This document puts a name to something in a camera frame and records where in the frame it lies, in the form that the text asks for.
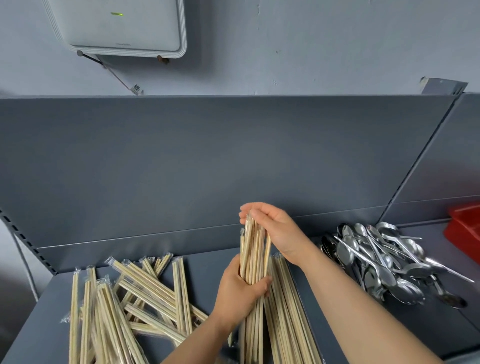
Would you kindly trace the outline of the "person's right hand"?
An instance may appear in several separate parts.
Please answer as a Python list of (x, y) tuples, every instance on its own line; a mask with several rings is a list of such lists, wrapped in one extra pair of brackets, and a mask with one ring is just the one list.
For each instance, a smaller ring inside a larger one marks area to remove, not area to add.
[(307, 266), (322, 265), (327, 258), (301, 231), (286, 211), (264, 202), (246, 203), (240, 207), (239, 221), (246, 223), (251, 209), (258, 209), (273, 220), (273, 228), (266, 229), (278, 251), (302, 270)]

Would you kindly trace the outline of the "white wall-mounted device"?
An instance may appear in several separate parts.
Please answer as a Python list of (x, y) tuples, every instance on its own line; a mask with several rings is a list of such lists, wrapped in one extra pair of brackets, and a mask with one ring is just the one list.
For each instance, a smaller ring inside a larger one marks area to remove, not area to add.
[(56, 38), (73, 52), (182, 58), (184, 0), (43, 0)]

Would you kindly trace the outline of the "bundle of chopsticks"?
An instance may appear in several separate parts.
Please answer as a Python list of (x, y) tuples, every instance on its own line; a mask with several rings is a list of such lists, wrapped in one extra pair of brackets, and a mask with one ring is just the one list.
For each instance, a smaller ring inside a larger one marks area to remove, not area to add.
[[(242, 238), (239, 273), (248, 285), (253, 285), (267, 274), (267, 254), (271, 241), (264, 227), (250, 214), (246, 217)], [(264, 318), (265, 296), (262, 295), (239, 325), (239, 364), (264, 364)]]

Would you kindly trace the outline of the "pile of metal spoons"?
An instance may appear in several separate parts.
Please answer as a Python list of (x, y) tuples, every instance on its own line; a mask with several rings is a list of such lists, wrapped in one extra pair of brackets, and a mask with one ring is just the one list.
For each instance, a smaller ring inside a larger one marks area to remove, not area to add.
[(314, 243), (381, 304), (389, 294), (404, 305), (423, 305), (430, 293), (449, 307), (467, 308), (464, 298), (447, 291), (440, 275), (474, 280), (428, 257), (418, 243), (421, 240), (401, 235), (386, 222), (376, 226), (341, 223), (335, 234), (326, 233)]

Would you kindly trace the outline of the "narrow grey shelf back panel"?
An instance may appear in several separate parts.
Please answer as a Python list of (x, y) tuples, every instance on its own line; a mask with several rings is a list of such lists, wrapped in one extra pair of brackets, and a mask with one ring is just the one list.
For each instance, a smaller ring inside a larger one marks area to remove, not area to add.
[(448, 209), (480, 201), (480, 93), (465, 93), (380, 217), (408, 225), (445, 220)]

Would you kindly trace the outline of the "scattered pile of wrapped chopsticks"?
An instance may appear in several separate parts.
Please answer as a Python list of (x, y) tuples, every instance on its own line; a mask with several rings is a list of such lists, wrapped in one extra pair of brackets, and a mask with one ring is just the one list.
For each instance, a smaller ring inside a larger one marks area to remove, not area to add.
[(106, 263), (119, 273), (114, 282), (97, 277), (92, 265), (73, 272), (69, 313), (61, 321), (69, 325), (68, 364), (149, 364), (138, 335), (177, 348), (207, 320), (189, 300), (183, 257)]

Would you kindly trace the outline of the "person's right forearm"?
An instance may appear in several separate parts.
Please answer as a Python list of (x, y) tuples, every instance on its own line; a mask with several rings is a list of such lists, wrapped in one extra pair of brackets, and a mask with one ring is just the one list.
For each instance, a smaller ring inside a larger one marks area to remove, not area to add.
[(296, 264), (349, 364), (443, 364), (318, 248), (304, 248)]

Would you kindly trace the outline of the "person's left forearm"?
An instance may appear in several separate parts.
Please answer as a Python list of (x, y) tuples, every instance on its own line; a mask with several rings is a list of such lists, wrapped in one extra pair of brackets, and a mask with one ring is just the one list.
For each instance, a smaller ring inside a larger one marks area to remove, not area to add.
[(215, 364), (221, 347), (239, 321), (212, 314), (160, 364)]

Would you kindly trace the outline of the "person's left hand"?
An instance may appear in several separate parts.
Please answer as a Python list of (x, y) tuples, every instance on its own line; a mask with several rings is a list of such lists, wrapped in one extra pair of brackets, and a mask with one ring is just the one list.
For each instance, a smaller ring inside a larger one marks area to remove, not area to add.
[(239, 275), (241, 255), (233, 257), (225, 269), (220, 280), (213, 315), (227, 317), (229, 320), (238, 321), (238, 325), (253, 310), (256, 302), (261, 298), (248, 298), (245, 293), (246, 283)]

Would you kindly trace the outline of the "wide grey shelf back panel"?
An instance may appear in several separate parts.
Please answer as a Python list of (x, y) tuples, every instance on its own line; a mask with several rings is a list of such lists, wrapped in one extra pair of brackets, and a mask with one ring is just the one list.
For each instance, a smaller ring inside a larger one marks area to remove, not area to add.
[(239, 245), (239, 207), (309, 235), (379, 219), (452, 96), (0, 98), (0, 209), (58, 273)]

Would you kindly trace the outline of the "neat row of wrapped chopsticks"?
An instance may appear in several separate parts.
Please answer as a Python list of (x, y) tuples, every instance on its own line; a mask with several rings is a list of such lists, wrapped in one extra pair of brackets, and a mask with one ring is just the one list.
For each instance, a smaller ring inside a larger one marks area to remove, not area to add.
[(267, 273), (273, 278), (264, 303), (273, 364), (326, 364), (281, 253), (269, 257)]

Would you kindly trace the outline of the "red plastic bin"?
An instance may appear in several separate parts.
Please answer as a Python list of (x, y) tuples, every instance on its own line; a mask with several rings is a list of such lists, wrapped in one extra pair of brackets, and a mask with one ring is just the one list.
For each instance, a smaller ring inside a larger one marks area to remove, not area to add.
[(480, 265), (480, 201), (450, 207), (448, 214), (445, 238)]

